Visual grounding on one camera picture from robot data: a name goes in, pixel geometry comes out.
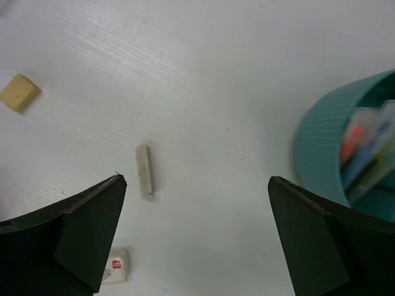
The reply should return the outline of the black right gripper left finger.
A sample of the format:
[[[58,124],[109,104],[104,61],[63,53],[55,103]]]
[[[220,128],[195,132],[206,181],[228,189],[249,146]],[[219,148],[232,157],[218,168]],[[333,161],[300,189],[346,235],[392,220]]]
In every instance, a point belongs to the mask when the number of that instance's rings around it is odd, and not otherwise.
[[[1,295],[99,292],[127,189],[123,175],[1,222]]]

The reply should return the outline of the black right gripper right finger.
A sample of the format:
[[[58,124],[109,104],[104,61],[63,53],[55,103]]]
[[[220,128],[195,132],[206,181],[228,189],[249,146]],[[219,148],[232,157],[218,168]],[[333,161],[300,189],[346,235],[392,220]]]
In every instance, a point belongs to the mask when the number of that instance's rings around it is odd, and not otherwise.
[[[394,295],[394,223],[279,176],[268,195],[296,295]]]

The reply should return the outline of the blue green ruler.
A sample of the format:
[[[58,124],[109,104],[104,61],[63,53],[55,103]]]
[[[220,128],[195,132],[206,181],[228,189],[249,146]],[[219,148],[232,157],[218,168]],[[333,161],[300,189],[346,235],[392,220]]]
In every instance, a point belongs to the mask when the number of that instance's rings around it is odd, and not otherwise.
[[[347,190],[364,168],[384,148],[394,134],[394,100],[387,100],[382,105],[370,129],[368,139],[357,149],[354,156],[342,172],[343,189]]]

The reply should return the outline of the orange yellow highlighter pack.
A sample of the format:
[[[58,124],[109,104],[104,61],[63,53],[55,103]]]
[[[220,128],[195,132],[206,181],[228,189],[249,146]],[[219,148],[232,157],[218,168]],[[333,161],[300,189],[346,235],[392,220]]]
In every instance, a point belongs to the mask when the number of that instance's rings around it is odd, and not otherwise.
[[[343,168],[357,149],[373,136],[380,115],[378,108],[357,107],[347,122],[340,150],[340,167]]]

